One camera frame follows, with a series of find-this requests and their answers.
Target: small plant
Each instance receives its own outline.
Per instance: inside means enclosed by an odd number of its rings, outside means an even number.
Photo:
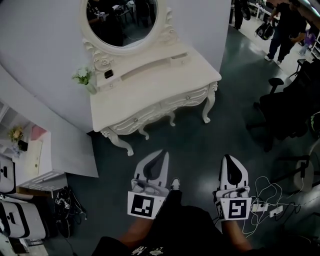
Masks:
[[[87,85],[93,74],[94,69],[83,67],[77,70],[77,72],[72,76],[72,79],[76,80],[78,84]]]
[[[8,133],[11,142],[18,142],[24,136],[23,129],[21,126],[14,126]]]

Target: black bag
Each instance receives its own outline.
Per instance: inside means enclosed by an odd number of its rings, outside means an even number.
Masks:
[[[242,16],[246,21],[249,21],[251,18],[251,14],[250,14],[250,9],[248,7],[248,5],[246,4],[246,6],[242,7]]]
[[[255,31],[256,36],[258,35],[263,40],[268,40],[272,35],[274,34],[274,27],[271,25],[271,23],[264,22],[258,29]]]

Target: power strip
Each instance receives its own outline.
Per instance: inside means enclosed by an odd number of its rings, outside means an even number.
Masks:
[[[280,205],[279,207],[271,210],[271,211],[269,212],[270,218],[279,215],[280,213],[282,213],[283,210],[284,210],[284,206],[283,206],[283,205]]]
[[[256,213],[256,212],[266,212],[268,210],[268,207],[269,207],[269,204],[266,202],[266,203],[254,203],[252,206],[251,206],[251,211],[253,213]]]

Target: mirror frame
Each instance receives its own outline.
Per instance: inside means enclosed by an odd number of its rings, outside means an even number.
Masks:
[[[102,41],[99,37],[96,36],[96,34],[92,31],[87,18],[88,0],[81,0],[80,13],[79,13],[79,22],[81,26],[81,31],[85,39],[87,39],[93,46],[95,46],[96,48],[98,48],[99,50],[105,53],[108,53],[111,55],[130,55],[130,54],[141,52],[147,49],[150,45],[152,45],[157,40],[157,38],[163,31],[166,24],[166,18],[167,18],[166,0],[156,0],[156,2],[157,2],[157,15],[156,15],[153,28],[151,29],[150,33],[144,39],[142,39],[142,42],[132,47],[113,46],[113,45],[107,44],[106,42]]]

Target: black chair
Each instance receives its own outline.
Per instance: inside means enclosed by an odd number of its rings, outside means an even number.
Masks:
[[[292,75],[290,75],[289,76],[289,78],[290,77],[292,77],[292,76],[296,76],[297,74],[298,74],[298,72],[299,72],[299,68],[302,66],[302,64],[304,63],[304,62],[306,62],[307,60],[306,59],[304,59],[304,58],[300,58],[300,59],[298,59],[296,62],[298,63],[298,67],[296,68],[296,72],[294,72]]]
[[[277,92],[277,86],[283,85],[280,78],[271,78],[270,94],[260,98],[253,104],[260,109],[265,122],[247,124],[247,130],[257,127],[268,127],[269,136],[264,147],[269,152],[273,146],[274,137],[282,141],[287,137],[301,137],[308,131],[306,121],[320,110],[320,61],[304,62],[294,81]]]

